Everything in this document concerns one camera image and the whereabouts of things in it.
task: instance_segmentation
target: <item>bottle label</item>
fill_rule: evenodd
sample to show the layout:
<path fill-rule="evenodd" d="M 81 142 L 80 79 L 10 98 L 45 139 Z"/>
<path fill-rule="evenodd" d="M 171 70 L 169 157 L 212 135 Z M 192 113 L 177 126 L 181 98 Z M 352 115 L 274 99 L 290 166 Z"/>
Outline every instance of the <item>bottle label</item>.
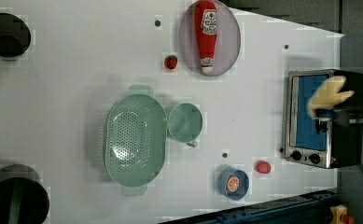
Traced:
<path fill-rule="evenodd" d="M 206 9 L 203 13 L 202 25 L 203 33 L 206 35 L 216 35 L 216 10 Z"/>
<path fill-rule="evenodd" d="M 201 66 L 213 66 L 214 60 L 211 58 L 203 58 L 201 59 Z"/>

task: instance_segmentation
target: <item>green colander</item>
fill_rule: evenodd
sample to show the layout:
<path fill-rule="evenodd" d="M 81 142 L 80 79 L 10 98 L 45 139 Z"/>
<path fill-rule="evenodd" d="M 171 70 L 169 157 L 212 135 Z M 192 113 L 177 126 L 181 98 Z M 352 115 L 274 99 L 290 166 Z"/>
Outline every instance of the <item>green colander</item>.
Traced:
<path fill-rule="evenodd" d="M 129 96 L 112 107 L 105 129 L 107 172 L 122 185 L 122 194 L 143 194 L 165 158 L 166 112 L 153 90 L 132 85 Z"/>

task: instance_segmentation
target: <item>blue bowl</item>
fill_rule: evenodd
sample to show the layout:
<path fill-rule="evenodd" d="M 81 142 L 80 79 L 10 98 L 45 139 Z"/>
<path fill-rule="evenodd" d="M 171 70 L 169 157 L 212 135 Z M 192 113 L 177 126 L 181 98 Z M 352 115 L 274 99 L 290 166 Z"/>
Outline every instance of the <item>blue bowl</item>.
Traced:
<path fill-rule="evenodd" d="M 239 188 L 234 192 L 227 191 L 227 182 L 231 175 L 236 176 L 240 180 Z M 222 172 L 219 175 L 218 187 L 219 191 L 228 198 L 236 201 L 241 200 L 248 192 L 248 187 L 249 187 L 248 175 L 241 170 L 229 169 L 227 171 Z"/>

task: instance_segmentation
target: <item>cup handle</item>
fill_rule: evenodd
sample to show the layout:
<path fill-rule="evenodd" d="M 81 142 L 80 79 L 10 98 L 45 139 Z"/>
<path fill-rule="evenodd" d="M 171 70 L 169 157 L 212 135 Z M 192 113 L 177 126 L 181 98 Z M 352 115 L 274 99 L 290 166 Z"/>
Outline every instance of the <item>cup handle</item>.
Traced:
<path fill-rule="evenodd" d="M 198 145 L 198 143 L 195 140 L 187 143 L 187 146 L 189 146 L 189 147 L 196 147 L 197 145 Z"/>
<path fill-rule="evenodd" d="M 154 97 L 154 91 L 152 88 L 143 85 L 131 85 L 129 88 L 129 95 L 133 94 L 144 94 L 150 97 Z"/>
<path fill-rule="evenodd" d="M 121 187 L 122 195 L 126 197 L 140 196 L 143 195 L 146 191 L 147 191 L 147 185 L 135 188 L 126 187 L 123 185 Z"/>

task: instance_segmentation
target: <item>ketchup bottle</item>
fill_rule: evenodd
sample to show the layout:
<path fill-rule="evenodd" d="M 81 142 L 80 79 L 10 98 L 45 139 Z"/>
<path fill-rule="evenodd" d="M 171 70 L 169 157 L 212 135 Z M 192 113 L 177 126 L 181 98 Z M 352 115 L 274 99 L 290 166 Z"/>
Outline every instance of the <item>ketchup bottle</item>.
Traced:
<path fill-rule="evenodd" d="M 195 33 L 204 73 L 213 71 L 216 48 L 216 6 L 202 0 L 195 7 Z"/>

